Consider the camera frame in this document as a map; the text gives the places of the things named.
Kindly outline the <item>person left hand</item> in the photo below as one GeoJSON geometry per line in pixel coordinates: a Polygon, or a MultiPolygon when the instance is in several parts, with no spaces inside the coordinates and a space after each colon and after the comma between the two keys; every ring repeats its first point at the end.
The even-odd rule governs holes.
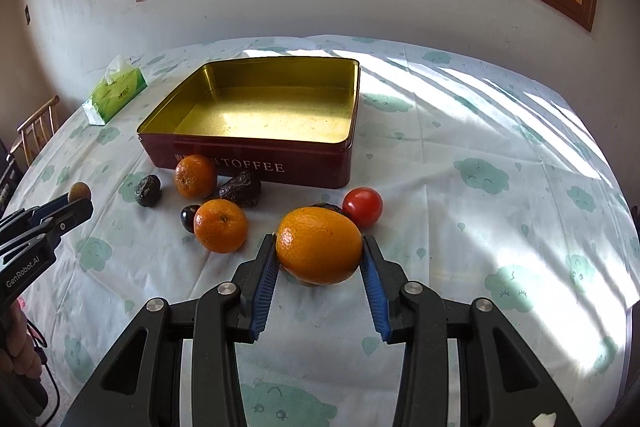
{"type": "Polygon", "coordinates": [[[1,373],[14,372],[30,379],[38,379],[42,373],[42,363],[35,351],[32,336],[27,332],[27,322],[20,304],[14,301],[9,307],[11,327],[6,333],[8,351],[1,351],[1,373]]]}

